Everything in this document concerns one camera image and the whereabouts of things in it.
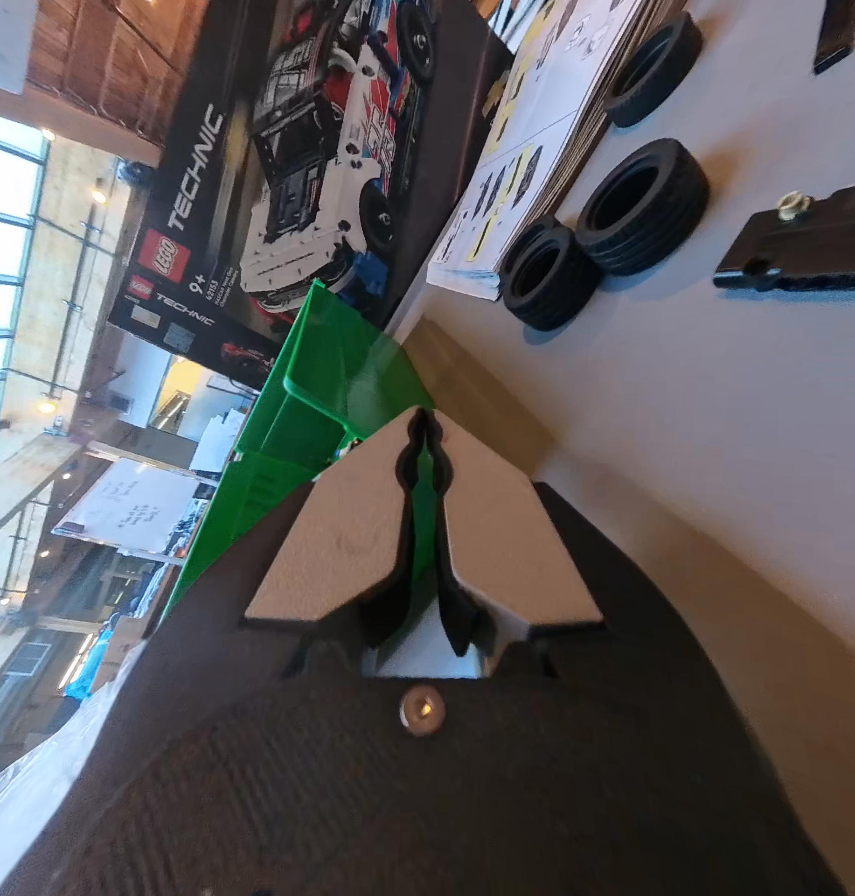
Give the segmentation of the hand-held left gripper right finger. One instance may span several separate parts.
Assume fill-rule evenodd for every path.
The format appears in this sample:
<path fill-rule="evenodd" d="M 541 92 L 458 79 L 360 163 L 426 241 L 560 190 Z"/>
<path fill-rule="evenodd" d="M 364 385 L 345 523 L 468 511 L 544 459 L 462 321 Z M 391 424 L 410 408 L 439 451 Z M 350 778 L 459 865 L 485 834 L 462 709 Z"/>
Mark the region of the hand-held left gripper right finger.
<path fill-rule="evenodd" d="M 595 631 L 604 615 L 535 484 L 440 411 L 426 417 L 438 607 L 457 656 L 490 676 L 515 644 Z"/>

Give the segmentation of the black rubber toy tyre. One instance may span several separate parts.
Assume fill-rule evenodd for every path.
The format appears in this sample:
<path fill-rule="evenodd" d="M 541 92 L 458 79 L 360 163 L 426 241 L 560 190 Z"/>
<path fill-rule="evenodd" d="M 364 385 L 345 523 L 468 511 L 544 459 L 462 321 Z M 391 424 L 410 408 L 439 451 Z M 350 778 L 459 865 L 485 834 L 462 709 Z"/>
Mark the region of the black rubber toy tyre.
<path fill-rule="evenodd" d="M 647 118 L 684 81 L 702 49 L 702 32 L 686 11 L 657 28 L 624 62 L 605 95 L 610 124 L 625 129 Z"/>
<path fill-rule="evenodd" d="M 500 266 L 500 298 L 528 328 L 551 331 L 586 306 L 603 272 L 574 233 L 545 214 L 517 236 Z"/>
<path fill-rule="evenodd" d="M 694 232 L 709 203 L 704 169 L 674 138 L 653 140 L 613 168 L 574 227 L 576 243 L 605 273 L 642 273 Z"/>

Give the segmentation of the large window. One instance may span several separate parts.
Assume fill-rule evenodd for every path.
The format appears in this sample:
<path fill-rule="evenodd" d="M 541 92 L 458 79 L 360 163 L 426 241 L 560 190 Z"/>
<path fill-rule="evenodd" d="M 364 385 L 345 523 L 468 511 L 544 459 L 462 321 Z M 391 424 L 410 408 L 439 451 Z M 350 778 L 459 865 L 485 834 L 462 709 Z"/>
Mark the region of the large window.
<path fill-rule="evenodd" d="M 49 153 L 40 129 L 0 117 L 0 424 Z"/>

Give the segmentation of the clear plastic bag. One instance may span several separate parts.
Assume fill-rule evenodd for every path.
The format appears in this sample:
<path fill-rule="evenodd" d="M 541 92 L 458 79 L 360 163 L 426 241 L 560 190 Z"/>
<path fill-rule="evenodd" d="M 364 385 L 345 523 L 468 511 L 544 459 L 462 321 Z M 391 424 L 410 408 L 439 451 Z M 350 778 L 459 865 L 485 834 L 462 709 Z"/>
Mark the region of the clear plastic bag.
<path fill-rule="evenodd" d="M 61 730 L 0 773 L 0 886 L 83 770 L 120 684 L 107 683 Z"/>

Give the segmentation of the black brick beam with pin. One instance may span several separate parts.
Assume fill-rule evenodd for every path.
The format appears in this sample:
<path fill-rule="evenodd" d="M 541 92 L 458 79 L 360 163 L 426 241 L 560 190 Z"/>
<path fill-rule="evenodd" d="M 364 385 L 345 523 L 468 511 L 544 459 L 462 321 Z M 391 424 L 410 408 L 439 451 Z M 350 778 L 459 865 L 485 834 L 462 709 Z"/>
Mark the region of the black brick beam with pin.
<path fill-rule="evenodd" d="M 855 185 L 811 199 L 791 219 L 776 209 L 754 213 L 712 282 L 758 293 L 855 290 Z"/>

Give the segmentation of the whiteboard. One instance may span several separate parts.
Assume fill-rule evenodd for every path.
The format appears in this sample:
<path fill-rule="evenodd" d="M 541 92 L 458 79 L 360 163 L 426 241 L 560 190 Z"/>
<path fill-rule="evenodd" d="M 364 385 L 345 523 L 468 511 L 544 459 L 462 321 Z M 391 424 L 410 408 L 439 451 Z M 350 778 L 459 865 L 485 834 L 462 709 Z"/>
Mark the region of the whiteboard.
<path fill-rule="evenodd" d="M 119 458 L 50 533 L 128 555 L 163 557 L 201 484 L 181 471 Z"/>

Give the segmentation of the green plastic bin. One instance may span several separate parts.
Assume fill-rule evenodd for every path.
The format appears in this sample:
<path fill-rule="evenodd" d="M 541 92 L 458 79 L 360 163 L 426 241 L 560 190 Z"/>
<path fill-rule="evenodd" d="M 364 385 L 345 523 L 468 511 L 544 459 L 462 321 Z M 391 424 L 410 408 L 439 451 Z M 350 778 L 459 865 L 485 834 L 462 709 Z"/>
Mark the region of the green plastic bin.
<path fill-rule="evenodd" d="M 355 439 L 435 404 L 403 348 L 316 280 L 254 403 L 167 601 Z"/>

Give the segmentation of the instruction booklet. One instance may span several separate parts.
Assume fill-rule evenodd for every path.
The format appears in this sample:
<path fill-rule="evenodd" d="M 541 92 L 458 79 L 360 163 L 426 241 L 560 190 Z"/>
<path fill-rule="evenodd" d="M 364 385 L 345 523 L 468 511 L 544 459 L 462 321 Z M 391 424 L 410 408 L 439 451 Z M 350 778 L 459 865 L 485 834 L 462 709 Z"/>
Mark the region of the instruction booklet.
<path fill-rule="evenodd" d="M 679 1 L 536 2 L 487 143 L 426 266 L 426 282 L 496 300 L 504 255 L 554 211 L 607 127 L 605 96 Z"/>

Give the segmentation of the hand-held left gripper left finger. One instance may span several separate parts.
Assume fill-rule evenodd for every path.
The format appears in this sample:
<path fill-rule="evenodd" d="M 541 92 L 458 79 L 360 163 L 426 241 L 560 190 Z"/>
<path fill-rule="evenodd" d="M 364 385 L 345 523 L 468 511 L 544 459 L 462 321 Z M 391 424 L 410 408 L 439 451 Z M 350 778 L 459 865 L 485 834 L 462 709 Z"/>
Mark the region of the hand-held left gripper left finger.
<path fill-rule="evenodd" d="M 407 409 L 313 482 L 245 621 L 322 635 L 351 629 L 368 648 L 399 631 L 410 610 L 426 422 L 425 409 Z"/>

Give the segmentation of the grey desk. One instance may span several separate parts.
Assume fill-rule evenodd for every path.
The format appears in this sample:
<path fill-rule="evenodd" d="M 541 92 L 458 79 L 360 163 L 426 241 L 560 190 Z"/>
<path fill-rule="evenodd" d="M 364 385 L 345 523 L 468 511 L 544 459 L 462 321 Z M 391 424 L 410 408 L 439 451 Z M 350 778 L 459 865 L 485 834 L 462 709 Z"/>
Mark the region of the grey desk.
<path fill-rule="evenodd" d="M 563 200 L 661 137 L 711 184 L 692 238 L 606 280 L 560 330 L 420 273 L 389 324 L 438 406 L 640 566 L 713 659 L 808 833 L 855 894 L 855 291 L 719 290 L 744 223 L 855 185 L 855 49 L 823 74 L 824 2 L 687 2 L 705 47 Z"/>

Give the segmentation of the black toy car set box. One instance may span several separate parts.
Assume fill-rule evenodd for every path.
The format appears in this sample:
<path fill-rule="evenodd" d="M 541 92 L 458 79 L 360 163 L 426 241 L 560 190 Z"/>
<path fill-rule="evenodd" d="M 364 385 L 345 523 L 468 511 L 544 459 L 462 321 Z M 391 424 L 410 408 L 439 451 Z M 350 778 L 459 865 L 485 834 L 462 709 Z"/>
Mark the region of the black toy car set box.
<path fill-rule="evenodd" d="M 471 2 L 210 2 L 109 321 L 257 390 L 315 281 L 383 330 L 512 63 Z"/>

